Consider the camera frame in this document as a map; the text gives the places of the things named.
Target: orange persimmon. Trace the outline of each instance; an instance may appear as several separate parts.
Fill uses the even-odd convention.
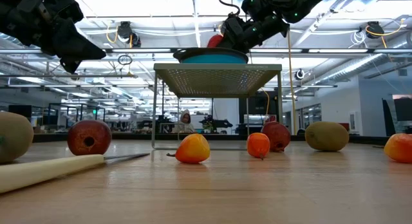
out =
[[[183,139],[176,154],[167,155],[176,157],[182,163],[200,163],[209,158],[211,149],[205,137],[201,134],[191,134]]]
[[[269,153],[270,140],[263,133],[253,133],[247,138],[247,152],[250,156],[263,158]]]
[[[400,163],[412,163],[412,135],[394,134],[386,142],[385,154]]]

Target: black robotic arm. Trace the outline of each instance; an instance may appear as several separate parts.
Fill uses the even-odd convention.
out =
[[[0,0],[0,32],[36,45],[75,73],[82,60],[101,59],[106,53],[77,32],[83,19],[75,0]]]
[[[247,53],[277,33],[286,37],[289,23],[299,22],[321,1],[244,0],[242,10],[251,19],[244,21],[237,14],[229,14],[222,25],[223,39],[217,47]]]

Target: person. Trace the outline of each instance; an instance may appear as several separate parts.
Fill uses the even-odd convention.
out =
[[[195,133],[194,127],[191,124],[191,114],[189,110],[185,110],[182,112],[182,115],[180,115],[180,121],[178,122],[178,124],[179,124],[179,131],[181,133]],[[173,132],[174,133],[178,132],[177,125],[174,126]]]

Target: metal rack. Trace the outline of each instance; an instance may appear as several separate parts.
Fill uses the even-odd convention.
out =
[[[156,133],[153,130],[156,130],[158,78],[161,78],[168,85],[169,90],[178,97],[179,110],[179,99],[185,97],[248,99],[270,79],[277,76],[278,109],[279,114],[282,114],[281,70],[280,64],[154,64],[152,147],[154,149],[174,149],[155,146]]]

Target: blue bowl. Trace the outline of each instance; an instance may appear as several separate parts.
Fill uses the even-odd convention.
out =
[[[173,54],[180,63],[246,64],[249,58],[240,51],[225,48],[189,48]]]

